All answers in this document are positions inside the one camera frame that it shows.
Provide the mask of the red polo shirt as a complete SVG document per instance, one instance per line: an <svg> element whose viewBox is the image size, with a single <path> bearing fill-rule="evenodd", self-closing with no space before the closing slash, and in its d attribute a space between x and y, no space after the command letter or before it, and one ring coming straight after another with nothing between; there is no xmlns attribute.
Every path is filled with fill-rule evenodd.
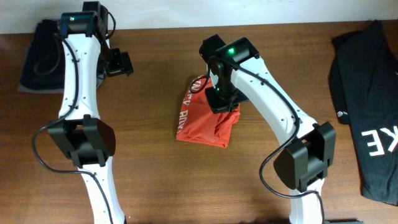
<svg viewBox="0 0 398 224"><path fill-rule="evenodd" d="M198 90L203 82L204 79L200 77L182 100L176 140L226 148L233 125L239 121L240 109L214 114L203 91L196 94L191 92Z"/></svg>

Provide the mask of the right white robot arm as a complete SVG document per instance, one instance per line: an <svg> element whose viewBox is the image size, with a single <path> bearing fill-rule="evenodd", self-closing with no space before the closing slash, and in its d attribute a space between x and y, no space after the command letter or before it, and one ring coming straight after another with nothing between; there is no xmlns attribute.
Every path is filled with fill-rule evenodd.
<svg viewBox="0 0 398 224"><path fill-rule="evenodd" d="M270 192L290 199L289 221L325 223L321 191L334 159L333 126L318 124L293 102L247 38L226 44L213 35L199 53L213 84L205 89L212 112L250 101L273 130L280 146L263 160L259 177Z"/></svg>

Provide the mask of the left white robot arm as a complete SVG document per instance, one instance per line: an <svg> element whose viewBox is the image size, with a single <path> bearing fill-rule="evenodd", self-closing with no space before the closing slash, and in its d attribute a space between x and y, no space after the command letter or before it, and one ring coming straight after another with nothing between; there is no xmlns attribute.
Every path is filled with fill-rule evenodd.
<svg viewBox="0 0 398 224"><path fill-rule="evenodd" d="M111 49L108 14L99 9L66 12L58 37L65 56L65 83L59 119L47 130L63 155L72 161L72 174L82 176L95 223L125 223L113 179L116 152L114 130L100 119L96 90L98 74L108 77L133 72L129 54Z"/></svg>

